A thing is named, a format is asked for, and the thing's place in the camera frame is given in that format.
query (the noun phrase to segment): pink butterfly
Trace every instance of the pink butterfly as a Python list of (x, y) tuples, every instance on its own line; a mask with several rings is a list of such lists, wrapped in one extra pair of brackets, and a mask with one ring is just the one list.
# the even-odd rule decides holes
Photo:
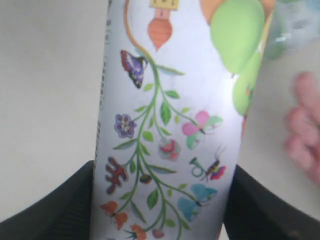
[(194, 149), (208, 132), (223, 122), (221, 117), (210, 116), (206, 111), (200, 111), (195, 116), (195, 120), (197, 125), (188, 122), (182, 126), (182, 132), (187, 136), (186, 145), (189, 149)]

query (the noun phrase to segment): purple flower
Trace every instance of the purple flower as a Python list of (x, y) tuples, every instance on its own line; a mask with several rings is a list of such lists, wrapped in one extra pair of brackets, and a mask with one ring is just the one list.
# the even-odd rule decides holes
[(131, 117), (127, 114), (117, 114), (115, 116), (114, 129), (118, 133), (120, 138), (132, 138), (135, 134), (135, 127), (137, 124), (131, 120)]

